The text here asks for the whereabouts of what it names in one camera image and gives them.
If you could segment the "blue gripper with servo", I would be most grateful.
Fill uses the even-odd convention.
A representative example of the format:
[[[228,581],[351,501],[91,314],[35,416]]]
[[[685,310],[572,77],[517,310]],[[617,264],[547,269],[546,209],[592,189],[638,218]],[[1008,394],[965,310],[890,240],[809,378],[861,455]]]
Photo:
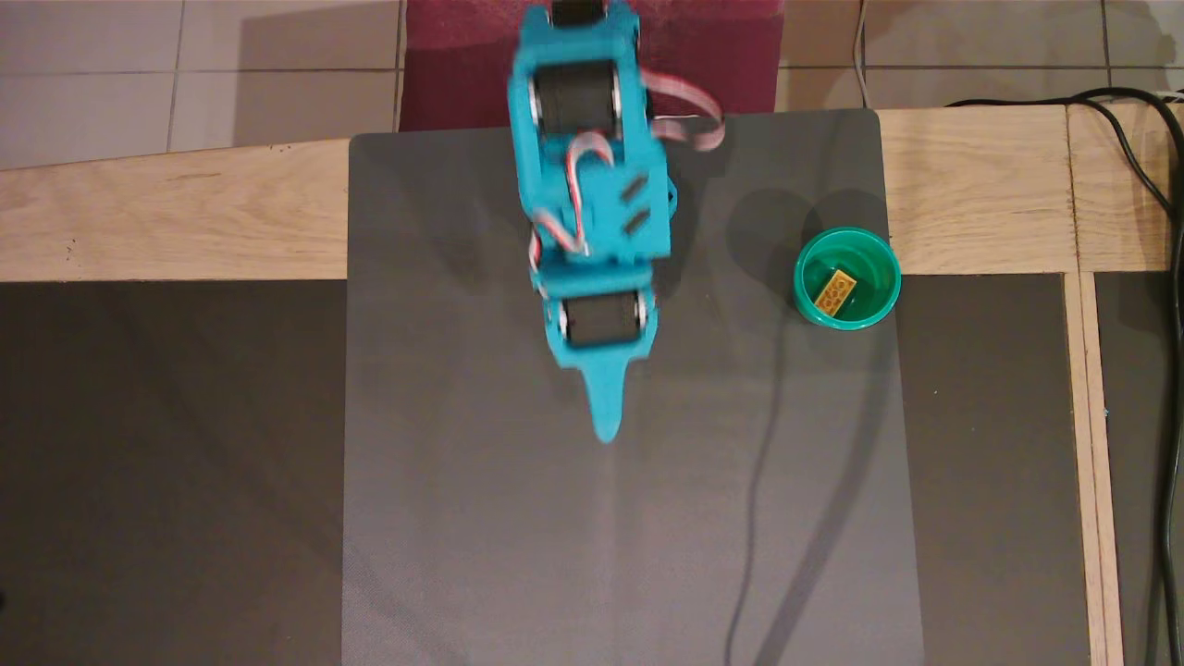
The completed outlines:
[[[533,281],[551,354],[580,374],[596,436],[610,443],[623,422],[630,363],[646,359],[657,337],[654,265],[548,260]]]

